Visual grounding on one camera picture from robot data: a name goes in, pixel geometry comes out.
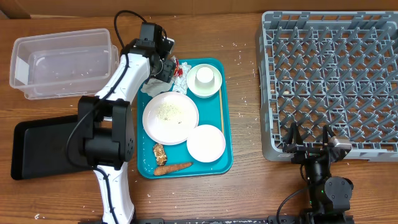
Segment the white cup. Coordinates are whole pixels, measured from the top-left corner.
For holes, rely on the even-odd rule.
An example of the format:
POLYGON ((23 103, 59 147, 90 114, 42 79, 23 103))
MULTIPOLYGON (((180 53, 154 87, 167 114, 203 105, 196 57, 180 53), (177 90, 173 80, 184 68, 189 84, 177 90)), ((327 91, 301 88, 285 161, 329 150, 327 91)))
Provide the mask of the white cup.
POLYGON ((210 67, 201 67, 197 70, 195 84, 199 88, 210 88, 214 85, 215 75, 210 67))

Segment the white saucer bowl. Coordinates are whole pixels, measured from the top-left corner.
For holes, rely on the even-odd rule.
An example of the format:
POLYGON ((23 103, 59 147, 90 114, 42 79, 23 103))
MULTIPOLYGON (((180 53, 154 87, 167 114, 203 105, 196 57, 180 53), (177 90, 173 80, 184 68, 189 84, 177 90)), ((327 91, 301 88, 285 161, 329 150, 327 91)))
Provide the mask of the white saucer bowl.
POLYGON ((209 64, 199 64, 194 66, 187 75, 187 85, 188 89, 199 98, 209 98, 216 94, 218 90, 221 88, 223 83, 223 76, 221 72, 214 66, 209 64), (197 70, 201 67, 210 67, 215 75, 214 85, 210 88, 199 88, 195 84, 195 77, 197 70))

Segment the white napkin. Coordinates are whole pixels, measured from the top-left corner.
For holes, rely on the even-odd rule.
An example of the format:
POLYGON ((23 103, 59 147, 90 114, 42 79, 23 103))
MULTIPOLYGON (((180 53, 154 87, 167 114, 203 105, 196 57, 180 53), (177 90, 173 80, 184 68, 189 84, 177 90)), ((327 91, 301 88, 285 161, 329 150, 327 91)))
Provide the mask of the white napkin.
POLYGON ((174 85, 172 88, 172 91, 179 92, 181 94, 186 95, 187 94, 187 75, 189 71, 191 70, 192 66, 189 65, 187 62, 183 62, 180 64, 182 70, 183 70, 183 75, 181 77, 175 77, 174 85))

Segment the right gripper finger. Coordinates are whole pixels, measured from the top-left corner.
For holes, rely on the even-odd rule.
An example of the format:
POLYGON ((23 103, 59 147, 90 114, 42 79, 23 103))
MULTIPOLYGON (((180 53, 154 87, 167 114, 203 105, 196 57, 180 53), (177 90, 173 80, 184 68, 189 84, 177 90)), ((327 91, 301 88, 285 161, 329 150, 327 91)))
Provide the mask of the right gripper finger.
POLYGON ((299 133, 299 128, 296 122, 291 123, 289 131, 287 133, 287 137, 285 138, 285 143, 288 145, 291 144, 303 144, 303 139, 299 133))
POLYGON ((334 132, 332 131, 332 129, 330 128, 329 125, 324 125, 323 127, 323 134, 322 134, 322 142, 323 145, 327 145, 329 143, 329 139, 335 137, 334 132))

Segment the red snack wrapper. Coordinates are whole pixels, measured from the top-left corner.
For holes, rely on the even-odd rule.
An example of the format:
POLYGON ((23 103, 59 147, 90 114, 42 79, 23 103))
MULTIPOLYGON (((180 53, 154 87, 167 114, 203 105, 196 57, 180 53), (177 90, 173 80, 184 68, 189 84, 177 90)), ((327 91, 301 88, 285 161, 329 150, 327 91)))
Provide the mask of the red snack wrapper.
POLYGON ((180 66, 179 59, 176 56, 171 57, 171 61, 175 64, 174 77, 181 77, 183 75, 183 70, 180 66))

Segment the white tissue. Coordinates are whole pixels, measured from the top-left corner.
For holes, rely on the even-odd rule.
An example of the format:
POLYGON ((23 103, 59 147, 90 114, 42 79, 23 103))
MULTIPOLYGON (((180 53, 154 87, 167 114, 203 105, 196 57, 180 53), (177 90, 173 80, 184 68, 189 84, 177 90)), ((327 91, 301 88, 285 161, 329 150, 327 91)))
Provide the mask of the white tissue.
POLYGON ((146 93, 151 97, 155 97, 163 92, 167 92, 171 89, 174 81, 171 80, 170 82, 163 82, 156 78, 151 78, 147 83, 144 83, 141 92, 146 93))

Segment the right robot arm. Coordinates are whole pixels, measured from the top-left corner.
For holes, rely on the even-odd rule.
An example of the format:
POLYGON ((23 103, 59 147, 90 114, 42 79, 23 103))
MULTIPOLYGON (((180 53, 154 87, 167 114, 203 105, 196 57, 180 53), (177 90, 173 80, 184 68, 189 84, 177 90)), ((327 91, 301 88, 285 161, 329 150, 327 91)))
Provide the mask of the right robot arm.
POLYGON ((354 185, 344 177, 332 176, 331 164, 345 158, 352 150, 352 143, 347 138, 335 135, 329 125, 323 127, 322 145, 306 146, 299 133, 297 123, 290 125, 285 146, 285 153, 293 155, 291 163, 300 165, 300 175, 307 186, 289 195, 278 207, 277 223, 282 223, 280 211, 284 204, 294 196, 307 191, 310 208, 300 212, 297 218, 287 218, 291 223, 354 223, 352 216, 345 215, 350 209, 354 185))

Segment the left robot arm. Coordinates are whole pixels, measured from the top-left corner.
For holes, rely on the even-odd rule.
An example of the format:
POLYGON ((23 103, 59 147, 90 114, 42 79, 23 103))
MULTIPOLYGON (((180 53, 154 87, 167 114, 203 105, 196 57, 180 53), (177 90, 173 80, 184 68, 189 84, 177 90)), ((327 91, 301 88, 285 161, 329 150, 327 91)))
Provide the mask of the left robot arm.
POLYGON ((169 82, 175 64, 168 60, 174 40, 134 39, 121 51, 119 66, 95 96, 78 102, 78 122, 69 141, 76 141, 86 169, 98 180, 102 223, 134 223, 135 208, 128 186, 128 162, 134 151, 131 104, 150 78, 169 82))

